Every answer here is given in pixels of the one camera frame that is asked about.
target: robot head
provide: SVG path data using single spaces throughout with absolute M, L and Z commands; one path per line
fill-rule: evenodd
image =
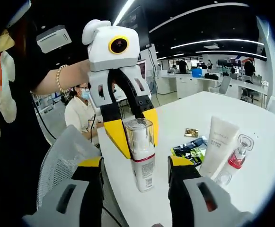
M 138 34 L 130 28 L 111 26 L 110 21 L 86 24 L 82 43 L 88 46 L 93 72 L 134 66 L 140 53 Z

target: white tube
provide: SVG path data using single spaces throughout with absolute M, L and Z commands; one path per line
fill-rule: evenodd
M 201 176 L 212 177 L 221 163 L 227 159 L 235 146 L 239 128 L 212 116 L 208 148 L 199 169 Z

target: robotic hand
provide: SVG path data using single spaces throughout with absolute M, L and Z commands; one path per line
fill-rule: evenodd
M 138 34 L 130 28 L 111 26 L 110 21 L 92 20 L 83 30 L 82 43 L 88 45 L 91 103 L 97 115 L 103 115 L 107 135 L 131 158 L 120 111 L 111 88 L 115 82 L 126 94 L 136 118 L 147 118 L 154 126 L 154 144 L 158 144 L 158 118 L 149 96 L 150 89 L 136 65 L 140 53 Z

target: bracelet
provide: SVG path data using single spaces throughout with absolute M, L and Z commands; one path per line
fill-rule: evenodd
M 62 65 L 58 70 L 57 70 L 57 73 L 56 73 L 56 84 L 57 84 L 57 87 L 58 87 L 58 90 L 61 92 L 61 93 L 65 93 L 68 91 L 68 89 L 62 89 L 61 87 L 61 84 L 60 84 L 60 73 L 62 71 L 63 68 L 67 67 L 68 65 Z

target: woman in white shirt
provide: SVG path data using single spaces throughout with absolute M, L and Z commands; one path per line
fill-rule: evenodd
M 70 96 L 73 98 L 66 106 L 66 125 L 69 126 L 72 124 L 88 140 L 92 136 L 92 143 L 98 145 L 97 128 L 103 127 L 104 123 L 102 122 L 102 116 L 100 116 L 101 119 L 95 116 L 91 103 L 90 101 L 88 102 L 90 99 L 90 91 L 87 84 L 80 84 L 73 87 Z

